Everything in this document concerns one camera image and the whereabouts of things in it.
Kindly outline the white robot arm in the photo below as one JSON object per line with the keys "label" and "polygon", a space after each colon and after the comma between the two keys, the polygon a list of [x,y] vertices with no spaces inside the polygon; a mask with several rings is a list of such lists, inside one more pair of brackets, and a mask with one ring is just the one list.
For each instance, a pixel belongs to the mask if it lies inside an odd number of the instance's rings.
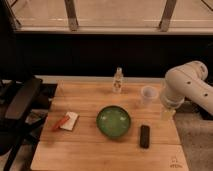
{"label": "white robot arm", "polygon": [[166,109],[178,109],[186,98],[213,117],[213,86],[205,82],[207,66],[201,61],[191,61],[169,69],[160,100]]}

